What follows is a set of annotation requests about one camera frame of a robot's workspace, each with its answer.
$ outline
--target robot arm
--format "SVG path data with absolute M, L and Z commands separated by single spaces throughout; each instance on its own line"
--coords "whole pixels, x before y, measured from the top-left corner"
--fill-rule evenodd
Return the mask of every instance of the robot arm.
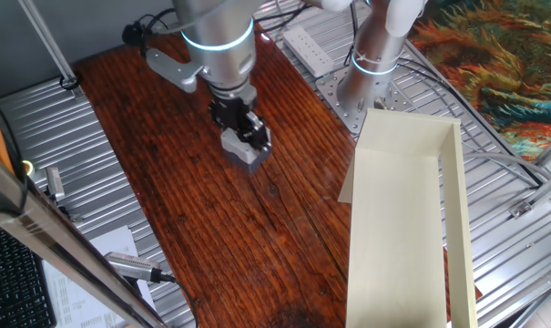
M 371 15 L 354 40 L 352 60 L 338 86 L 338 100 L 354 108 L 383 108 L 392 103 L 391 81 L 404 42 L 427 0 L 367 0 Z
M 330 11 L 346 9 L 352 0 L 303 0 Z M 172 0 L 191 62 L 182 64 L 161 51 L 144 53 L 148 65 L 186 92 L 204 78 L 213 95 L 209 105 L 213 121 L 222 129 L 221 144 L 235 164 L 252 173 L 271 150 L 270 131 L 263 118 L 254 114 L 257 91 L 250 84 L 255 65 L 252 15 L 261 0 Z M 343 83 L 346 102 L 360 101 L 370 91 L 378 72 L 393 69 L 404 40 L 426 0 L 368 0 L 372 15 L 359 30 L 352 63 L 359 70 Z M 388 86 L 388 80 L 382 83 Z
M 319 8 L 341 11 L 352 0 L 306 0 Z M 222 129 L 226 156 L 252 173 L 271 150 L 270 131 L 255 115 L 257 90 L 250 84 L 255 65 L 252 15 L 261 0 L 173 0 L 191 62 L 178 63 L 158 49 L 145 51 L 149 67 L 186 92 L 204 78 L 213 95 L 212 120 Z

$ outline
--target metal grating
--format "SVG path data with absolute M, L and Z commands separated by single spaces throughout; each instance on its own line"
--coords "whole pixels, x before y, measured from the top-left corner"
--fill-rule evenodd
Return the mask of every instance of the metal grating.
M 298 3 L 296 0 L 281 0 L 281 10 L 295 9 Z M 357 2 L 356 7 L 361 24 L 370 14 L 370 9 L 363 2 Z M 278 12 L 275 2 L 268 2 L 260 8 L 256 17 Z M 280 22 L 267 21 L 263 27 L 275 26 Z M 350 11 L 332 14 L 311 8 L 288 27 L 295 25 L 301 25 L 316 40 L 334 59 L 338 69 L 319 80 L 317 86 L 315 78 L 283 44 L 281 31 L 269 32 L 269 37 L 275 40 L 303 78 L 331 108 L 336 105 L 332 100 L 333 94 L 337 82 L 343 77 L 343 61 L 352 45 Z M 406 50 L 403 57 L 428 65 L 416 49 L 409 46 Z M 409 63 L 407 66 L 424 72 L 415 64 Z M 397 103 L 389 106 L 394 106 L 395 110 L 460 118 L 465 154 L 487 151 L 515 155 L 477 112 L 461 108 L 447 91 L 434 82 L 399 67 L 393 84 L 399 95 L 395 96 Z M 551 163 L 545 169 L 551 173 Z M 532 188 L 536 183 L 530 175 L 516 165 L 489 159 L 468 159 L 465 162 L 465 177 L 475 284 L 484 294 L 477 302 L 479 323 L 480 326 L 491 327 L 551 289 L 551 201 L 515 220 L 509 209 L 534 192 Z
M 66 196 L 59 202 L 80 214 L 77 228 L 88 239 L 127 225 L 138 254 L 161 263 L 166 257 L 149 226 L 138 199 L 117 161 L 93 108 L 83 95 L 65 91 L 58 79 L 0 99 L 25 159 L 36 173 L 36 185 L 46 188 L 44 168 L 58 167 Z M 174 283 L 150 283 L 154 304 L 165 323 L 195 326 L 183 293 Z

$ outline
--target cardboard box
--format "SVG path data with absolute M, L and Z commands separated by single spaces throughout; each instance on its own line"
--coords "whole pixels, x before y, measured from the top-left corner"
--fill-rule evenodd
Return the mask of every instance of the cardboard box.
M 370 109 L 339 201 L 352 203 L 348 328 L 476 328 L 460 120 Z

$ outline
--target colorful painting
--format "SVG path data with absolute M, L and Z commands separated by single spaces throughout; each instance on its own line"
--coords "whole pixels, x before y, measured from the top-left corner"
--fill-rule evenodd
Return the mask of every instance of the colorful painting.
M 551 143 L 551 0 L 429 0 L 413 44 L 508 143 Z

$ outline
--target blue light ring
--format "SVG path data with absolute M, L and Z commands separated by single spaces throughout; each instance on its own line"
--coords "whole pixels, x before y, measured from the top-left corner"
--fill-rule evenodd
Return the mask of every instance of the blue light ring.
M 238 46 L 240 45 L 243 41 L 245 41 L 245 39 L 247 39 L 247 36 L 249 36 L 251 33 L 253 32 L 253 20 L 251 19 L 250 20 L 250 24 L 249 24 L 249 28 L 247 28 L 247 30 L 245 31 L 245 33 L 240 36 L 238 39 L 232 41 L 232 42 L 228 42 L 228 44 L 225 44 L 225 45 L 220 45 L 220 46 L 204 46 L 204 45 L 201 45 L 201 44 L 197 44 L 196 42 L 190 40 L 185 34 L 184 32 L 182 32 L 182 36 L 184 36 L 184 40 L 186 40 L 186 42 L 188 42 L 191 46 L 194 46 L 200 50 L 206 50 L 206 51 L 224 51 L 224 50 L 229 50 L 235 46 Z
M 356 68 L 358 68 L 358 69 L 361 70 L 363 73 L 366 73 L 366 74 L 368 74 L 368 75 L 385 75 L 385 74 L 389 74 L 389 73 L 393 72 L 393 71 L 396 69 L 396 67 L 397 67 L 397 65 L 394 65 L 393 68 L 391 68 L 391 69 L 389 69 L 389 70 L 387 70 L 387 71 L 385 71 L 385 72 L 372 72 L 372 71 L 370 71 L 370 70 L 368 70 L 368 69 L 366 69 L 366 68 L 364 68 L 364 67 L 361 67 L 361 66 L 356 62 L 356 59 L 354 59 L 354 56 L 352 56 L 352 62 L 354 63 L 354 65 L 356 66 Z

